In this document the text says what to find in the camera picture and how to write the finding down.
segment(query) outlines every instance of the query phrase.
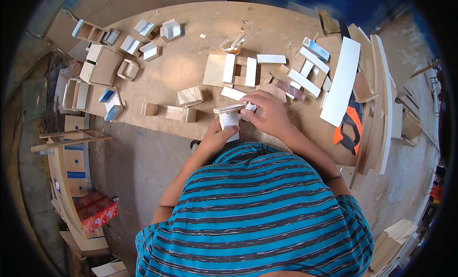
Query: striped t-shirt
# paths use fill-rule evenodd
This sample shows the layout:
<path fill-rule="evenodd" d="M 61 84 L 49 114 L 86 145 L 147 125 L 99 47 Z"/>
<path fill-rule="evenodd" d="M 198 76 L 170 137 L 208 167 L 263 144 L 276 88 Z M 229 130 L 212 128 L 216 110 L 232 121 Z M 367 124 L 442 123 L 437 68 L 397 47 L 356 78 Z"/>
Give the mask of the striped t-shirt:
<path fill-rule="evenodd" d="M 374 249 L 358 202 L 300 157 L 242 143 L 196 170 L 172 216 L 135 239 L 137 276 L 301 271 L 361 276 Z"/>

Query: concrete floor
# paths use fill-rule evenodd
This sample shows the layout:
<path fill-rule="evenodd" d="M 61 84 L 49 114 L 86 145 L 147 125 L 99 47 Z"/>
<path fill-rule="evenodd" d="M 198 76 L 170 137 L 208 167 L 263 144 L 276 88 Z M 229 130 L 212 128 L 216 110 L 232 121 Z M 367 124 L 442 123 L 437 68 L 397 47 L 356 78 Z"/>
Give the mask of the concrete floor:
<path fill-rule="evenodd" d="M 387 28 L 391 32 L 386 39 L 385 50 L 396 56 L 399 44 L 390 44 L 396 36 L 414 38 L 418 47 L 418 34 L 397 32 L 400 24 Z M 411 49 L 407 37 L 405 49 Z M 424 53 L 429 50 L 423 44 Z M 415 56 L 422 52 L 415 49 Z M 406 65 L 408 72 L 412 66 Z M 419 75 L 408 81 L 413 85 L 415 98 L 421 105 L 423 127 L 437 139 L 437 125 L 433 112 L 431 87 L 427 80 L 431 74 Z M 180 171 L 192 153 L 191 139 L 172 136 L 120 122 L 105 122 L 103 117 L 91 117 L 91 128 L 99 128 L 114 138 L 107 142 L 91 143 L 89 160 L 93 187 L 111 197 L 118 196 L 119 217 L 104 226 L 110 249 L 125 263 L 131 273 L 135 272 L 135 235 L 151 223 L 154 209 L 169 182 Z M 352 190 L 358 200 L 375 236 L 402 218 L 415 220 L 417 212 L 429 193 L 432 168 L 438 163 L 439 154 L 427 136 L 420 134 L 418 146 L 407 147 L 392 141 L 384 175 L 370 170 L 361 187 Z M 349 184 L 354 167 L 341 166 L 341 172 Z"/>

